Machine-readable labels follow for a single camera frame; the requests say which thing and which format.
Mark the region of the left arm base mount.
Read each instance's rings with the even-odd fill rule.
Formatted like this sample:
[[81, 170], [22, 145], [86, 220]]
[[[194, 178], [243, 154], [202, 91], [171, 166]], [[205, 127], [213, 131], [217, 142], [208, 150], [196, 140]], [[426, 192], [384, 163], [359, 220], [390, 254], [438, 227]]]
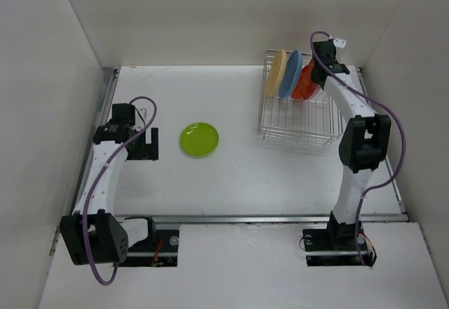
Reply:
[[134, 244], [128, 251], [122, 268], [171, 268], [177, 267], [180, 243], [179, 228], [158, 227], [152, 218], [147, 218], [149, 235]]

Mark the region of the blue plate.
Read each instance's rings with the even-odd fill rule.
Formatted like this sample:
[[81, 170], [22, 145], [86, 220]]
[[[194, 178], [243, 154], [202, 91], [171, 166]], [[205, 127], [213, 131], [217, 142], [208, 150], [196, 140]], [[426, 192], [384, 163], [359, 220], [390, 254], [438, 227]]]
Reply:
[[288, 98], [295, 90], [303, 66], [303, 57], [300, 51], [294, 50], [287, 62], [283, 80], [279, 87], [279, 97]]

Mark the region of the beige plate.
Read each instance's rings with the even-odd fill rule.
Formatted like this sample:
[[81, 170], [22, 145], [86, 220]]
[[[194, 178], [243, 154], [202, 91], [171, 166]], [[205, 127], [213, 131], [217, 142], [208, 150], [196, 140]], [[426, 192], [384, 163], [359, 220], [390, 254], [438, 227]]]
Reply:
[[270, 73], [265, 85], [265, 95], [272, 97], [278, 91], [286, 71], [287, 53], [281, 48], [276, 52], [275, 58], [270, 67]]

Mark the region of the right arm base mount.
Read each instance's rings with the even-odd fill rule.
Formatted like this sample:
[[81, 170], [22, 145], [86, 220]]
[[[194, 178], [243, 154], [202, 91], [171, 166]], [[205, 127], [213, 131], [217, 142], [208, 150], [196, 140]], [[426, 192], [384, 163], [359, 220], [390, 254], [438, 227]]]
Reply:
[[305, 228], [299, 242], [308, 267], [367, 266], [373, 267], [377, 252], [364, 233], [332, 242], [325, 228]]

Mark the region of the orange translucent plate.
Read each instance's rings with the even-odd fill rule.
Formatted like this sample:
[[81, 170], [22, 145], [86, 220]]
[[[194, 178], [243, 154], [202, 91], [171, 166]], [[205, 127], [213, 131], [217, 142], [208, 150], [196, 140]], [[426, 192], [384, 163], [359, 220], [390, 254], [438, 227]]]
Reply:
[[314, 60], [310, 60], [300, 74], [297, 86], [295, 87], [291, 98], [295, 100], [309, 100], [319, 89], [319, 85], [311, 79], [311, 72], [314, 68]]

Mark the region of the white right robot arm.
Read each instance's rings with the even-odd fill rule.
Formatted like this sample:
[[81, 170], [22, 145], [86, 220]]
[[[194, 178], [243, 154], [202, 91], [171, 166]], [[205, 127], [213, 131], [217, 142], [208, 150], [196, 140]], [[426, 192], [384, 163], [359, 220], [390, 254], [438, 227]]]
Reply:
[[323, 251], [355, 251], [363, 193], [387, 156], [391, 120], [378, 114], [355, 89], [350, 71], [337, 61], [332, 39], [310, 44], [314, 60], [311, 80], [333, 100], [346, 123], [338, 148], [343, 165], [340, 193], [326, 229], [312, 230], [310, 235]]

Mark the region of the green plate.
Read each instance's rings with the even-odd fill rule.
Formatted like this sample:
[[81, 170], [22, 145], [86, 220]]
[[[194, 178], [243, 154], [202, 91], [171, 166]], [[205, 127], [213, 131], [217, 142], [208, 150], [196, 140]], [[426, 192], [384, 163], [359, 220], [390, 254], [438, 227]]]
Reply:
[[190, 157], [206, 157], [219, 144], [217, 129], [205, 122], [197, 122], [187, 126], [180, 135], [180, 147]]

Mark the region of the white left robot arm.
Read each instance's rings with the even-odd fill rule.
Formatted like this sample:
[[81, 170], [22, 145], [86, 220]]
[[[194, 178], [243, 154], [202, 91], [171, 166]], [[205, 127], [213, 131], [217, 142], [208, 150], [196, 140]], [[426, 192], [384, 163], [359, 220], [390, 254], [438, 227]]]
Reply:
[[133, 103], [112, 106], [112, 117], [97, 127], [93, 159], [82, 195], [72, 214], [63, 216], [60, 232], [74, 265], [123, 263], [129, 249], [152, 249], [157, 233], [148, 218], [119, 222], [114, 200], [119, 176], [127, 161], [159, 159], [159, 130], [136, 126]]

